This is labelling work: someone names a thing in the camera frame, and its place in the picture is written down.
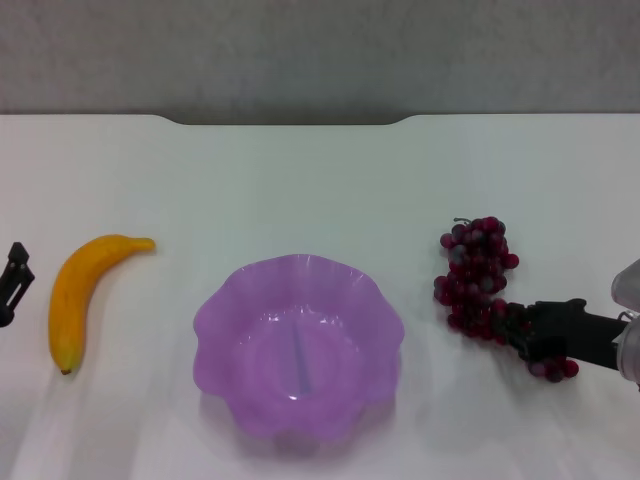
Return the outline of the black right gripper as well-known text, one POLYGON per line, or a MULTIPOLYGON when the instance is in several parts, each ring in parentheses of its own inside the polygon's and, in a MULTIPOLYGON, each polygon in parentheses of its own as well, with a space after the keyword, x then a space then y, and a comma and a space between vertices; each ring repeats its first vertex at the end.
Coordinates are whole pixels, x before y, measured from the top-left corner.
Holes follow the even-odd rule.
POLYGON ((626 322, 584 312, 585 307, 586 301, 580 298, 509 303, 507 319, 534 321, 534 338, 524 342, 519 357, 528 363, 568 357, 617 370, 616 339, 626 322))

